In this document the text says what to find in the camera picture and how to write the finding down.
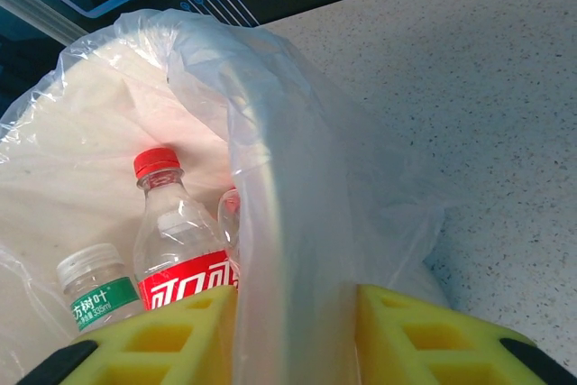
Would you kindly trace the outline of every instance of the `white bottle cap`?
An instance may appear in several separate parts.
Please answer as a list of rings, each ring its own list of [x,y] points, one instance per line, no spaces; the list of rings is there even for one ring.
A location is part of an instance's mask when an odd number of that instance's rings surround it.
[[[110,265],[124,265],[120,254],[111,243],[99,243],[75,252],[56,267],[62,289],[85,274]]]

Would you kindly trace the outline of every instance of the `red label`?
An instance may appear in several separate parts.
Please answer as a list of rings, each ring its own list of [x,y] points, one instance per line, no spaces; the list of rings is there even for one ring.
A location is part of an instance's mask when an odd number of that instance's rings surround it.
[[[190,295],[238,281],[224,250],[183,261],[138,283],[147,310],[166,306]]]

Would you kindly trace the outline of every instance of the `bottle label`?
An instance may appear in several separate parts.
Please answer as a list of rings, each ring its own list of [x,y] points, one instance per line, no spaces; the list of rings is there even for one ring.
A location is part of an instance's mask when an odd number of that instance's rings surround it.
[[[110,281],[89,291],[70,305],[78,329],[84,328],[115,311],[138,300],[138,294],[128,277]]]
[[[203,290],[223,285],[236,287],[237,284],[226,252],[222,250],[152,274],[138,283],[138,289],[144,308],[153,310]]]

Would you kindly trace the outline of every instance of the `trash bag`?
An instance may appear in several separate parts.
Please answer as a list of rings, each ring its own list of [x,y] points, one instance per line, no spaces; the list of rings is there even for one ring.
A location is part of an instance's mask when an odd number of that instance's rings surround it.
[[[288,41],[144,10],[73,43],[0,120],[0,365],[17,379],[76,334],[56,265],[113,243],[132,267],[133,157],[174,148],[215,215],[243,203],[234,383],[356,383],[354,286],[431,251],[453,187]]]

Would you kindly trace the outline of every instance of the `coca-cola bottle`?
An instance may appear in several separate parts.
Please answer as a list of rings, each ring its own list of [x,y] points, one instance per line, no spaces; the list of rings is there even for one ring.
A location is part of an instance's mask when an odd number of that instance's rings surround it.
[[[134,160],[146,207],[136,244],[134,274],[146,309],[215,286],[236,285],[216,221],[182,185],[172,149],[156,148]]]

